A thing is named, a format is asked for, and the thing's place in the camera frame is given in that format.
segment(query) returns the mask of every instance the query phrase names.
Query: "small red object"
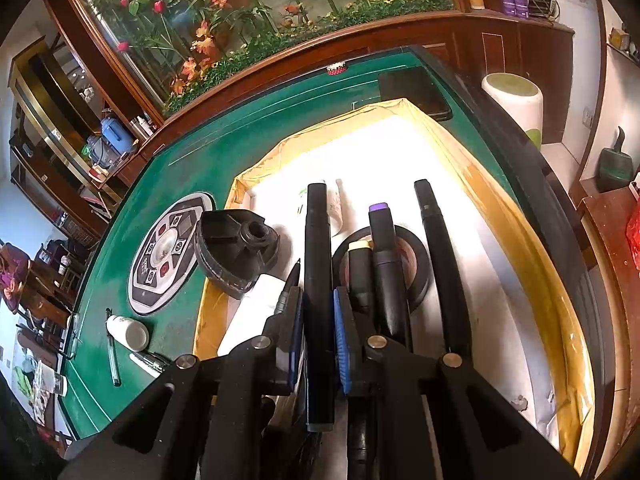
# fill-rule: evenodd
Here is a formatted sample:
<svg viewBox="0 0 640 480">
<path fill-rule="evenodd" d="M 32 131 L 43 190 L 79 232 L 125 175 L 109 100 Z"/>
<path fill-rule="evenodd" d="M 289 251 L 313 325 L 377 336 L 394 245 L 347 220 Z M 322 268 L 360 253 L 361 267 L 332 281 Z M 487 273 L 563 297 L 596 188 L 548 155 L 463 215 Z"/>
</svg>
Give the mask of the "small red object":
<svg viewBox="0 0 640 480">
<path fill-rule="evenodd" d="M 626 225 L 626 240 L 629 242 L 636 269 L 640 270 L 640 202 Z"/>
<path fill-rule="evenodd" d="M 160 267 L 160 277 L 162 278 L 169 271 L 169 262 L 165 262 Z"/>
<path fill-rule="evenodd" d="M 338 75 L 344 72 L 345 70 L 347 70 L 347 64 L 343 61 L 341 61 L 340 63 L 334 63 L 332 65 L 329 65 L 326 68 L 326 72 L 329 75 Z"/>
</svg>

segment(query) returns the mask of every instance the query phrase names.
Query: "artificial flower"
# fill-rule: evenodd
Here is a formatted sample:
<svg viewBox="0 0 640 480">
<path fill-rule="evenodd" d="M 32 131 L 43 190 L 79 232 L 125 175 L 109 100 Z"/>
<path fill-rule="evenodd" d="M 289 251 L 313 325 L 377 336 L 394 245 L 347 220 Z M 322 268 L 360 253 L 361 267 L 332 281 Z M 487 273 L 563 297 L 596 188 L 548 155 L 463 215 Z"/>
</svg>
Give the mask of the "artificial flower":
<svg viewBox="0 0 640 480">
<path fill-rule="evenodd" d="M 218 52 L 216 45 L 210 37 L 202 41 L 194 41 L 191 43 L 191 49 L 207 57 L 214 57 Z"/>
<path fill-rule="evenodd" d="M 182 72 L 180 72 L 182 75 L 187 76 L 188 81 L 191 81 L 192 79 L 194 79 L 197 74 L 196 74 L 196 66 L 198 64 L 196 63 L 196 60 L 193 59 L 193 57 L 190 57 L 187 61 L 185 61 L 182 64 Z"/>
<path fill-rule="evenodd" d="M 302 10 L 302 4 L 291 4 L 288 5 L 284 8 L 284 10 L 286 10 L 289 14 L 292 14 L 293 16 L 297 16 L 300 13 L 300 10 Z"/>
<path fill-rule="evenodd" d="M 227 0 L 210 0 L 212 4 L 218 6 L 220 9 L 224 9 L 227 6 Z"/>
<path fill-rule="evenodd" d="M 196 38 L 204 38 L 209 35 L 209 23 L 207 20 L 202 20 L 200 26 L 196 29 Z"/>
<path fill-rule="evenodd" d="M 165 11 L 166 11 L 166 4 L 164 3 L 164 0 L 158 0 L 156 1 L 156 3 L 154 3 L 154 12 L 156 14 L 162 14 Z"/>
<path fill-rule="evenodd" d="M 176 77 L 171 83 L 171 90 L 176 95 L 182 95 L 182 92 L 184 92 L 184 81 L 179 77 Z"/>
</svg>

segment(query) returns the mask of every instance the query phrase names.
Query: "black marker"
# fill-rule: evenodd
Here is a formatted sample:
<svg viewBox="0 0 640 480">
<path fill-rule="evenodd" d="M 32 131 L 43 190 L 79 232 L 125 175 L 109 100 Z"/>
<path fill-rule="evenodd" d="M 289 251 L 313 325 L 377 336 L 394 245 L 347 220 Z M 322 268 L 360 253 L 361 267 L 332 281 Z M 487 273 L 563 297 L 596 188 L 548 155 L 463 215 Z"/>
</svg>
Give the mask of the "black marker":
<svg viewBox="0 0 640 480">
<path fill-rule="evenodd" d="M 373 238 L 376 292 L 382 318 L 381 332 L 413 351 L 402 260 L 398 251 L 394 220 L 386 203 L 369 207 L 369 224 Z"/>
<path fill-rule="evenodd" d="M 278 297 L 278 303 L 276 303 L 276 308 L 273 311 L 274 314 L 279 314 L 284 312 L 284 307 L 287 304 L 287 300 L 289 299 L 289 291 L 292 286 L 298 286 L 300 283 L 300 259 L 296 261 L 294 266 L 291 268 L 289 275 L 287 276 L 287 281 L 284 282 L 284 287 L 282 288 L 282 292 Z"/>
</svg>

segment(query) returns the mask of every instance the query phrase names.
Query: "white wall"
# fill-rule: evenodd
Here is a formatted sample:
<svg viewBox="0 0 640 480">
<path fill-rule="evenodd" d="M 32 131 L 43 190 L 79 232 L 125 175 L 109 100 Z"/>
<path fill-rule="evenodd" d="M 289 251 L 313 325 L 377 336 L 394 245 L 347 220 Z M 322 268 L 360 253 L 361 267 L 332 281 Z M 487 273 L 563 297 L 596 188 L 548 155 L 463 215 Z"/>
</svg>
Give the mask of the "white wall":
<svg viewBox="0 0 640 480">
<path fill-rule="evenodd" d="M 58 229 L 47 220 L 25 197 L 22 192 L 5 180 L 0 184 L 0 238 L 4 242 L 20 247 L 32 258 L 52 238 L 65 238 Z M 13 359 L 15 324 L 21 319 L 12 314 L 4 304 L 0 304 L 0 346 L 4 348 L 4 359 L 0 364 L 0 372 L 11 384 L 11 367 L 7 367 L 6 360 Z"/>
<path fill-rule="evenodd" d="M 558 4 L 558 22 L 575 31 L 571 101 L 562 143 L 580 162 L 590 133 L 582 124 L 582 115 L 585 107 L 593 114 L 598 97 L 600 25 L 595 0 L 558 0 Z"/>
<path fill-rule="evenodd" d="M 607 35 L 612 27 L 620 28 L 622 20 L 608 0 L 602 0 Z M 622 151 L 640 164 L 640 68 L 619 53 L 607 49 L 607 78 L 598 129 L 593 140 L 582 178 L 595 176 L 603 148 L 611 148 L 618 136 L 617 127 L 625 131 Z"/>
</svg>

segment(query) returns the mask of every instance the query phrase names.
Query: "wooden table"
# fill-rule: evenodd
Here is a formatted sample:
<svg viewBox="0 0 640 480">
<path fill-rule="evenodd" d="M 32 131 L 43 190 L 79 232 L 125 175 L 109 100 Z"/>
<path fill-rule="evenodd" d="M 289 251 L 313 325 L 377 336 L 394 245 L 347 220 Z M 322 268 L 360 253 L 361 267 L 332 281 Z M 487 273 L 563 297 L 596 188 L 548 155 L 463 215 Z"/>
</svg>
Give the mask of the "wooden table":
<svg viewBox="0 0 640 480">
<path fill-rule="evenodd" d="M 588 196 L 578 206 L 604 281 L 616 349 L 613 414 L 600 468 L 640 415 L 640 276 L 625 235 L 635 207 L 626 187 Z"/>
</svg>

